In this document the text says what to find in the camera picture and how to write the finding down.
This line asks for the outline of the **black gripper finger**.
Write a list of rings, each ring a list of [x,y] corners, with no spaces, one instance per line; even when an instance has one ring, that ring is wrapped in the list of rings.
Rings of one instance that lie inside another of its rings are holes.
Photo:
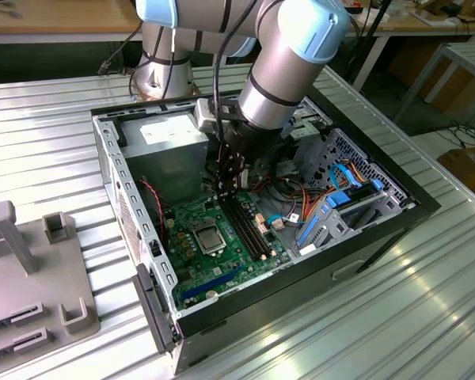
[[[241,189],[242,172],[245,170],[246,161],[245,156],[238,151],[231,149],[229,153],[229,192],[236,192]]]
[[[232,188],[232,168],[231,150],[228,144],[219,144],[217,155],[217,173],[215,180],[215,191],[220,196]]]

